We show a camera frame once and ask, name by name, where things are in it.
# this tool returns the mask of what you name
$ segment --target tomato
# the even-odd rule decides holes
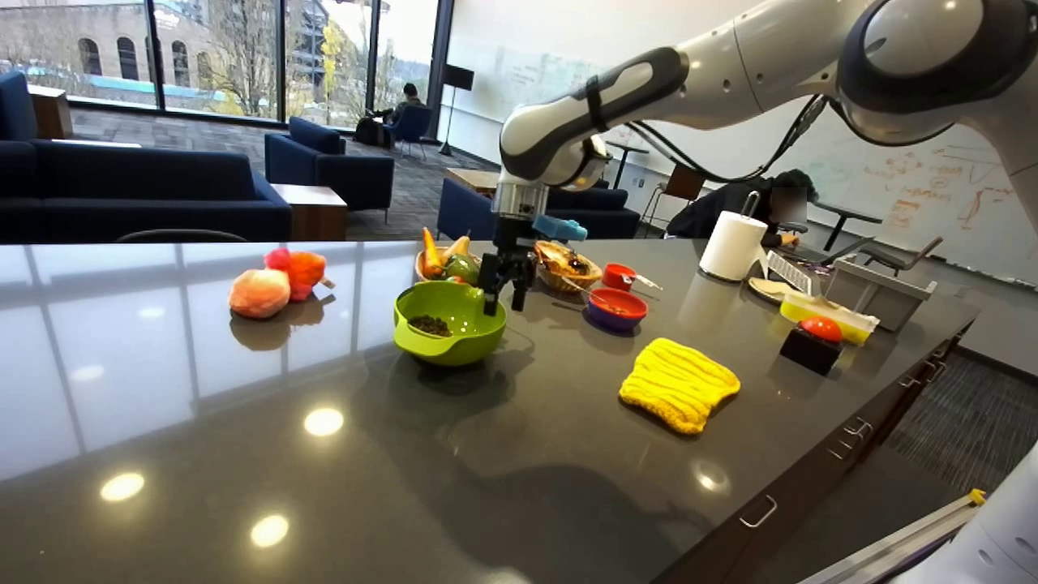
[[[843,332],[835,321],[829,317],[804,317],[802,321],[802,332],[814,341],[825,341],[825,345],[843,345]]]

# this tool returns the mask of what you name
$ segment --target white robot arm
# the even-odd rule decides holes
[[[1033,0],[773,0],[708,37],[653,48],[581,91],[519,109],[498,138],[498,218],[544,209],[550,186],[586,189],[625,122],[731,127],[826,93],[846,127],[906,146],[951,125],[1000,154],[1038,228]]]

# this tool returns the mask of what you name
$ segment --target glossy table surface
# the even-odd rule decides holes
[[[648,580],[968,317],[930,299],[818,378],[684,239],[605,239],[578,251],[662,285],[634,339],[533,292],[485,364],[432,371],[390,332],[416,244],[312,244],[333,297],[236,321],[267,251],[0,247],[2,580]],[[700,437],[617,401],[662,336],[744,380]]]

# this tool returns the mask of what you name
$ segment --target floor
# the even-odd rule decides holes
[[[256,168],[264,168],[264,133],[269,133],[264,127],[97,110],[75,110],[75,127],[118,143],[242,154]],[[361,143],[351,143],[346,154],[386,157]],[[391,211],[351,215],[351,238],[418,238],[420,228],[435,223],[444,168],[485,168],[480,161],[442,157],[435,146],[408,146],[390,157],[399,161]],[[925,275],[940,281],[943,292],[990,307],[985,315],[992,317],[968,332],[968,352],[952,353],[943,378],[908,408],[894,435],[758,569],[758,580],[797,580],[964,497],[968,486],[992,490],[1038,443],[1033,292],[952,272],[940,263],[926,263]]]

